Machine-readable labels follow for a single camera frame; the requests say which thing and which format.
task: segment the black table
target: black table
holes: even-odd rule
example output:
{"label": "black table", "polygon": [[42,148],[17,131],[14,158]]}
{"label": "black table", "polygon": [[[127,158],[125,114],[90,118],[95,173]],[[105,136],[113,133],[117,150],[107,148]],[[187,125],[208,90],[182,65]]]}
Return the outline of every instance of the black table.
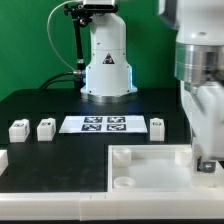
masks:
{"label": "black table", "polygon": [[[148,130],[151,118],[161,118],[165,141],[150,142],[148,133],[59,134],[68,115],[143,115]],[[49,117],[56,119],[57,133],[52,142],[38,142],[36,128],[41,119]],[[10,144],[9,127],[24,118],[30,121],[28,139]],[[105,192],[108,145],[190,143],[178,89],[142,89],[136,99],[104,105],[80,99],[75,90],[16,91],[0,103],[0,127],[0,148],[8,150],[9,158],[0,177],[0,193]]]}

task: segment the white cube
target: white cube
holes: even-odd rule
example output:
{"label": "white cube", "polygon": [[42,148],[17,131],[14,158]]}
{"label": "white cube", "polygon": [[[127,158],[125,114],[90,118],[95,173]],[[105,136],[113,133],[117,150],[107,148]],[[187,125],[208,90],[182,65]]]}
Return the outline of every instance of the white cube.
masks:
{"label": "white cube", "polygon": [[7,150],[0,149],[0,176],[8,166]]}
{"label": "white cube", "polygon": [[53,118],[43,119],[37,127],[38,141],[52,141],[56,132],[56,121]]}
{"label": "white cube", "polygon": [[16,120],[9,128],[10,142],[25,142],[30,133],[30,122],[27,119]]}
{"label": "white cube", "polygon": [[150,141],[164,141],[164,120],[159,118],[150,119]]}

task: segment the green wall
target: green wall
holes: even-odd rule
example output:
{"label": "green wall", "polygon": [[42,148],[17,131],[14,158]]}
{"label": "green wall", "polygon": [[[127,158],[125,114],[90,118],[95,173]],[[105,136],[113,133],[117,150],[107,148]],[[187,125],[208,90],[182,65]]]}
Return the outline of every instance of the green wall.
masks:
{"label": "green wall", "polygon": [[[48,15],[62,2],[0,0],[0,100],[18,89],[38,88],[51,76],[69,71],[52,51],[46,32]],[[127,59],[134,68],[135,85],[139,88],[176,85],[173,77],[176,34],[157,17],[157,4],[157,0],[119,4],[119,15],[127,24]],[[51,32],[60,53],[76,66],[72,22],[62,10],[54,16]],[[88,29],[82,30],[82,37],[88,62]]]}

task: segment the white paper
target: white paper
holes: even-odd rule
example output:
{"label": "white paper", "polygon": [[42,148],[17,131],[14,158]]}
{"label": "white paper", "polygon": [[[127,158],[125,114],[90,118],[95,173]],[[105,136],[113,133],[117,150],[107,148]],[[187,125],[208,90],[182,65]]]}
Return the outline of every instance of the white paper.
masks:
{"label": "white paper", "polygon": [[147,133],[143,116],[67,116],[59,133]]}

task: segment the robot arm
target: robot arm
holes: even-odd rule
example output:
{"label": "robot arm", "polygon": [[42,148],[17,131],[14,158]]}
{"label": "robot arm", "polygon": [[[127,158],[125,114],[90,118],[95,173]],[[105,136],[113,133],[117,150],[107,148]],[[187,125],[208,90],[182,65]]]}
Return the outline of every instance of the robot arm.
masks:
{"label": "robot arm", "polygon": [[160,0],[160,16],[179,30],[175,76],[197,138],[195,160],[207,173],[224,160],[223,11],[223,0]]}
{"label": "robot arm", "polygon": [[84,99],[120,102],[137,92],[132,84],[132,67],[126,60],[126,25],[117,11],[115,0],[84,0],[66,8],[76,30],[77,23],[80,27],[90,24],[92,56],[86,66],[85,86],[81,88]]}

